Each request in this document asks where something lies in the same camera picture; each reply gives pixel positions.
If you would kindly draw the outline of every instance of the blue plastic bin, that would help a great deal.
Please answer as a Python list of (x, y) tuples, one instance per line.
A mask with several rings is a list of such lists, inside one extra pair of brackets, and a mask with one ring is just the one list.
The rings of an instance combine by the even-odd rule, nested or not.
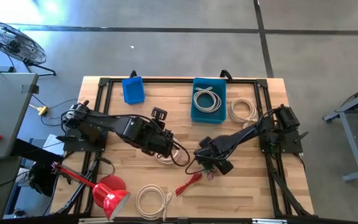
[(145, 99), (142, 77), (126, 78), (122, 81), (124, 101), (127, 104), (143, 103)]
[[(196, 87), (206, 89), (212, 87), (222, 100), (221, 107), (212, 113), (204, 113), (194, 105), (194, 94), (197, 92)], [(212, 78), (195, 78), (193, 80), (193, 94), (191, 96), (191, 120), (194, 122), (221, 124), (226, 119), (226, 81), (223, 79)], [(213, 104), (213, 99), (208, 94), (202, 94), (198, 97), (198, 104), (202, 107), (209, 107)]]

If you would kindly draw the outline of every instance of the red lamp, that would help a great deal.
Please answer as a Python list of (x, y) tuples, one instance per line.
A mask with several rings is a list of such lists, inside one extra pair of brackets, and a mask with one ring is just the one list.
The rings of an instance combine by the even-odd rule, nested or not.
[(94, 201), (99, 207), (103, 208), (104, 214), (109, 221), (116, 217), (131, 196), (131, 193), (126, 191), (124, 181), (119, 177), (109, 175), (103, 177), (99, 183), (94, 184), (86, 180), (77, 172), (63, 167), (61, 164), (57, 165), (56, 168), (70, 177), (86, 184), (88, 187), (93, 188), (92, 194)]

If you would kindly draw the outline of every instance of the white cable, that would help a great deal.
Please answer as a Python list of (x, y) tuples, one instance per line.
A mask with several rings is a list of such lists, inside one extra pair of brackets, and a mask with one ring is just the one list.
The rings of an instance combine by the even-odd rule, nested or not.
[[(246, 118), (241, 118), (235, 111), (234, 111), (234, 106), (236, 106), (238, 103), (245, 103), (248, 107), (249, 107), (249, 115)], [(254, 121), (253, 118), (256, 115), (256, 107), (255, 105), (248, 100), (247, 98), (237, 98), (235, 99), (229, 108), (229, 115), (230, 117), (238, 123), (244, 123), (243, 128), (245, 128), (246, 126), (248, 126), (248, 122), (249, 121)]]
[[(212, 113), (212, 112), (217, 111), (221, 107), (222, 100), (216, 93), (211, 91), (212, 90), (211, 86), (206, 89), (196, 87), (195, 90), (197, 90), (198, 92), (196, 92), (194, 94), (193, 101), (194, 101), (194, 105), (196, 106), (196, 108), (199, 109), (200, 111), (202, 111), (204, 113)], [(214, 103), (212, 104), (212, 106), (210, 106), (208, 108), (204, 108), (198, 104), (197, 99), (202, 94), (208, 94), (209, 96), (211, 96), (211, 98), (214, 100)]]
[[(142, 207), (140, 206), (140, 201), (142, 200), (143, 196), (147, 192), (156, 192), (156, 193), (160, 194), (160, 196), (161, 196), (162, 204), (161, 204), (161, 207), (156, 212), (147, 213), (147, 212), (143, 211)], [(165, 221), (165, 218), (167, 217), (167, 206), (168, 206), (169, 201), (171, 201), (171, 198), (172, 198), (172, 193), (168, 193), (167, 195), (165, 195), (165, 193), (161, 189), (161, 187), (154, 185), (154, 184), (149, 184), (149, 185), (144, 186), (139, 191), (139, 193), (137, 193), (136, 209), (140, 213), (140, 215), (142, 215), (142, 217), (146, 220), (156, 220), (156, 219), (160, 218), (162, 215), (162, 220)]]
[[(179, 148), (179, 149), (177, 149), (176, 152), (174, 153), (173, 159), (174, 159), (175, 161), (179, 160), (180, 151), (181, 151), (181, 149)], [(157, 160), (160, 161), (162, 164), (165, 164), (165, 165), (173, 164), (172, 158), (171, 158), (170, 156), (168, 156), (167, 158), (164, 158), (164, 157), (162, 157), (162, 156), (161, 156), (161, 157), (158, 157), (158, 156), (159, 156), (159, 154), (156, 154), (156, 155), (155, 155), (155, 158), (157, 158)]]

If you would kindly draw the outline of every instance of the gray floor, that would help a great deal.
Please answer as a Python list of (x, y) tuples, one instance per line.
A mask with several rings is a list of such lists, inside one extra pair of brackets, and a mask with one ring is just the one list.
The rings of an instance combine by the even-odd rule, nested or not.
[[(0, 3), (0, 21), (11, 23), (257, 28), (252, 0), (4, 4)], [(266, 29), (358, 30), (358, 0), (260, 0), (260, 5)], [(12, 16), (18, 7), (27, 10)], [(258, 34), (25, 33), (45, 49), (44, 65), (58, 73), (39, 80), (39, 98), (47, 105), (76, 98), (84, 75), (129, 75), (134, 69), (142, 76), (217, 76), (225, 68), (235, 77), (266, 77)], [(267, 35), (267, 43), (274, 77), (285, 79), (301, 130), (310, 132), (303, 145), (315, 213), (358, 220), (358, 181), (345, 184), (341, 177), (355, 172), (356, 163), (341, 123), (324, 124), (321, 119), (358, 90), (358, 36)], [(25, 70), (14, 62), (18, 71)], [(0, 53), (0, 65), (9, 64)], [(51, 116), (65, 110), (65, 106), (56, 108)], [(42, 126), (35, 111), (28, 110), (19, 137), (46, 138), (50, 133), (60, 134), (60, 130)]]

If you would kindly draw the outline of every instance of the wooden table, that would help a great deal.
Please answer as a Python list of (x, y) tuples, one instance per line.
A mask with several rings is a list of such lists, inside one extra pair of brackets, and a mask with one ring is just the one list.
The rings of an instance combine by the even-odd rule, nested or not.
[[(99, 78), (84, 77), (83, 79), (78, 99), (79, 102), (89, 100), (89, 108), (94, 107)], [(278, 107), (282, 103), (288, 105), (283, 79), (268, 78), (267, 81), (272, 107)], [(109, 114), (136, 113), (150, 117), (154, 106), (167, 110), (166, 128), (175, 133), (175, 137), (189, 150), (191, 158), (193, 158), (193, 151), (199, 147), (199, 141), (204, 137), (215, 138), (222, 134), (232, 134), (242, 127), (242, 124), (235, 123), (229, 115), (221, 125), (191, 122), (192, 88), (190, 83), (144, 83), (144, 89), (145, 102), (128, 105), (124, 103), (121, 84), (115, 83), (112, 88)], [(256, 104), (254, 89), (250, 84), (227, 84), (226, 95), (226, 109), (238, 97), (248, 98)], [(104, 108), (104, 97), (106, 97), (106, 93), (103, 93), (101, 110)], [(237, 110), (243, 111), (240, 115), (247, 115), (249, 112), (245, 105), (239, 105)], [(80, 172), (83, 157), (83, 152), (76, 152), (65, 160), (64, 164)], [(108, 158), (114, 164), (116, 175), (124, 180), (127, 190), (132, 194), (119, 213), (119, 217), (140, 216), (135, 207), (135, 198), (143, 186), (156, 184), (164, 192), (174, 194), (177, 187), (191, 178), (190, 175), (185, 174), (184, 167), (163, 165), (156, 158), (122, 142), (114, 133), (109, 133), (103, 157)], [(218, 174), (212, 181), (203, 178), (201, 182), (188, 187), (181, 196), (173, 196), (168, 206), (167, 217), (273, 217), (267, 168), (265, 157), (260, 152), (259, 140), (254, 138), (239, 145), (229, 160), (233, 163), (234, 169), (228, 174)], [(308, 212), (313, 213), (308, 184), (301, 162), (294, 155), (284, 154), (283, 163), (289, 189), (302, 206)], [(199, 169), (199, 165), (193, 164), (190, 170)], [(111, 171), (111, 166), (101, 162), (98, 179), (110, 174)], [(65, 179), (59, 177), (51, 212), (61, 208), (76, 188), (76, 183), (68, 185)], [(280, 208), (284, 211), (281, 190), (278, 190), (277, 195)], [(87, 196), (84, 196), (81, 209), (84, 209), (86, 198)], [(144, 197), (142, 207), (146, 212), (152, 212), (159, 208), (160, 203), (159, 195), (149, 193)], [(91, 215), (92, 217), (103, 217), (103, 209), (94, 204)]]

